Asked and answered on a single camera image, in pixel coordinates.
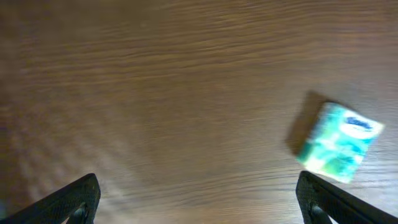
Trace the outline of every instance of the black object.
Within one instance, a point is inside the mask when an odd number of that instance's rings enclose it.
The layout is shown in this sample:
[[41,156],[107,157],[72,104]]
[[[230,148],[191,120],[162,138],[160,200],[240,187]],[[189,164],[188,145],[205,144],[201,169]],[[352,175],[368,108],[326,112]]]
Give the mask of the black object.
[[305,224],[331,223],[398,223],[398,218],[373,207],[329,182],[302,171],[296,195]]
[[101,191],[95,174],[87,174],[33,205],[0,221],[5,223],[92,224]]

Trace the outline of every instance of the wooden table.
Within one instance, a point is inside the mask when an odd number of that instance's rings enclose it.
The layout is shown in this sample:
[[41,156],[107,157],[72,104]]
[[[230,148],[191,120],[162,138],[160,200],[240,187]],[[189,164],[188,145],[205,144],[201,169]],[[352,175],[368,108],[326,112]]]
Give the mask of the wooden table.
[[10,213],[94,172],[96,223],[302,223],[293,151],[335,100],[386,124],[337,186],[398,216],[398,1],[22,0],[0,12]]

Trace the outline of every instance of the brown wooden surface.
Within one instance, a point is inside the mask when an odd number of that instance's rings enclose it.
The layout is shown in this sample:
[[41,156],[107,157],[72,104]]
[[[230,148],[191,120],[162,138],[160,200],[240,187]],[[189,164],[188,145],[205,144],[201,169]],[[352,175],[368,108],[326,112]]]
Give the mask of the brown wooden surface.
[[398,216],[398,1],[43,2],[0,7],[9,212],[94,172],[96,223],[302,223],[331,99],[387,125],[338,186]]

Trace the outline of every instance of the small package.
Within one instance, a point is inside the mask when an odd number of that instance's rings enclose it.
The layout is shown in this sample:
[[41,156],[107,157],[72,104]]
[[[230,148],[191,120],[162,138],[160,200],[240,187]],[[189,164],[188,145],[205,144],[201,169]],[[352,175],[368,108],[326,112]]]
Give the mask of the small package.
[[349,183],[383,127],[337,103],[325,103],[297,159],[311,172]]

